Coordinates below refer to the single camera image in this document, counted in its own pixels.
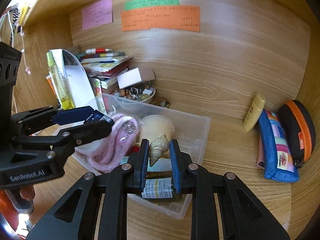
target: sticky note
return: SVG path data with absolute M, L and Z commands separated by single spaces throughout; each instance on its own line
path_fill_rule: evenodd
M 179 0 L 131 0 L 125 2 L 125 10 L 139 9 L 150 6 L 179 5 Z
M 112 0 L 98 1 L 82 10 L 82 30 L 112 22 Z
M 200 32 L 199 6 L 153 6 L 121 12 L 122 30 L 150 28 Z

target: green sticky note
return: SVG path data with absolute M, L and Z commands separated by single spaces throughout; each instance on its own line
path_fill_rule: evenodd
M 125 2 L 125 10 L 163 5 L 179 5 L 179 0 L 131 0 Z

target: orange sticky note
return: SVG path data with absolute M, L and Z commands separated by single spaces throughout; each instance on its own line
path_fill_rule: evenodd
M 122 30 L 150 28 L 200 32 L 200 7 L 185 5 L 153 6 L 123 11 Z

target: clear storage box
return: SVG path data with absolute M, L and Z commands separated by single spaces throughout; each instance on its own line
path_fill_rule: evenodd
M 209 117 L 188 114 L 108 94 L 97 96 L 95 100 L 91 101 L 88 105 L 105 114 L 116 109 L 117 113 L 135 115 L 140 119 L 152 114 L 168 117 L 174 125 L 174 138 L 178 140 L 180 150 L 188 153 L 194 163 L 202 163 L 210 128 Z M 87 146 L 87 150 L 90 151 L 91 149 L 89 148 L 94 147 L 94 144 L 92 146 L 88 144 Z M 96 175 L 101 174 L 87 163 L 86 155 L 76 151 L 72 156 L 89 171 Z M 183 219 L 192 196 L 184 195 L 182 200 L 179 202 L 159 202 L 157 204 L 137 195 L 129 195 L 129 197 L 145 206 L 148 206 L 149 208 L 165 213 L 170 217 Z

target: pink coiled cable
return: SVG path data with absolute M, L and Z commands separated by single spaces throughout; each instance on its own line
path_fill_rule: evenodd
M 137 120 L 125 114 L 111 117 L 115 124 L 109 137 L 102 139 L 101 145 L 87 159 L 91 167 L 109 173 L 119 166 L 121 158 L 129 151 L 139 133 Z

